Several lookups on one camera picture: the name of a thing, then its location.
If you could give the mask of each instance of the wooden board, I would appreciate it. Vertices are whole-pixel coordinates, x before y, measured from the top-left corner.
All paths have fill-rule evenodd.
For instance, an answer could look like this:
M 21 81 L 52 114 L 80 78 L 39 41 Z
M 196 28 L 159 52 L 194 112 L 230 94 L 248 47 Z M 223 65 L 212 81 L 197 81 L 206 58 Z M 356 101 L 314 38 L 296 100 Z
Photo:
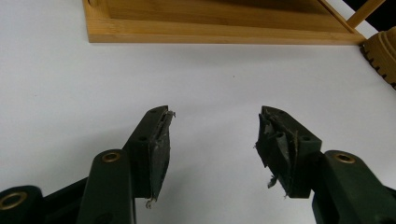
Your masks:
M 324 0 L 83 0 L 90 42 L 358 45 Z

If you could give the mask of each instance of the white surface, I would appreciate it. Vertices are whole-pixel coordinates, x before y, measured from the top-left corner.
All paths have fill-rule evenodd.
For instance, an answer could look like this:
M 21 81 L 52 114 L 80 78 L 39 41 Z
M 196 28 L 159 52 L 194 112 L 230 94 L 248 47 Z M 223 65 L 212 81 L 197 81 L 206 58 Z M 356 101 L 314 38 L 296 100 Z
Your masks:
M 80 180 L 158 105 L 177 112 L 171 161 L 153 209 L 137 202 L 139 223 L 315 223 L 311 200 L 266 188 L 262 105 L 396 188 L 396 91 L 358 47 L 90 44 L 80 0 L 3 0 L 0 28 L 0 190 Z

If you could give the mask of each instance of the white table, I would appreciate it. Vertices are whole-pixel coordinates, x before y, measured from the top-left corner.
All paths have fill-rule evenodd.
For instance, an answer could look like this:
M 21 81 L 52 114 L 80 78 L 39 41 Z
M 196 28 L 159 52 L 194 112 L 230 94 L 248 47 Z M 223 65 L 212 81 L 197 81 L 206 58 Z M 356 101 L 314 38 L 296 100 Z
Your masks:
M 137 200 L 138 223 L 315 223 L 311 199 L 266 188 L 253 148 L 262 105 L 396 188 L 396 91 L 354 46 L 90 44 L 79 0 L 5 0 L 0 103 L 0 190 L 44 195 L 87 176 L 152 107 L 176 111 L 163 190 L 151 210 Z

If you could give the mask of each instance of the wooden frame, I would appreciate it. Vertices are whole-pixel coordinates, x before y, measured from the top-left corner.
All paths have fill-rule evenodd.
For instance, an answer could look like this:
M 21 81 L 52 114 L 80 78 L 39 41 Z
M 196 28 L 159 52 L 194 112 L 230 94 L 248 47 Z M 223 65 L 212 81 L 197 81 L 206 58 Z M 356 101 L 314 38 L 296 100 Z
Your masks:
M 359 45 L 365 40 L 325 0 L 251 1 L 83 4 L 90 42 Z

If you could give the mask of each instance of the round metal fastener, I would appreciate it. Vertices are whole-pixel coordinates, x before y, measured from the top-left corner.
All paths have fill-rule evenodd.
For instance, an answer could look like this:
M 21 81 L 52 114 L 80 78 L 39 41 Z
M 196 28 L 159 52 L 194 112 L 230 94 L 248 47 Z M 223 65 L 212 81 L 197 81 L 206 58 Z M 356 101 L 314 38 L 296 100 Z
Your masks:
M 102 157 L 102 161 L 104 162 L 113 162 L 119 160 L 121 157 L 118 152 L 109 152 Z
M 347 154 L 344 154 L 344 153 L 337 153 L 337 154 L 334 155 L 334 157 L 338 161 L 341 161 L 341 162 L 344 162 L 344 163 L 355 163 L 355 161 L 356 161 L 355 158 L 353 158 L 353 157 L 351 157 L 351 156 L 349 156 Z
M 24 191 L 12 192 L 0 200 L 0 210 L 8 210 L 14 208 L 27 198 L 27 193 Z

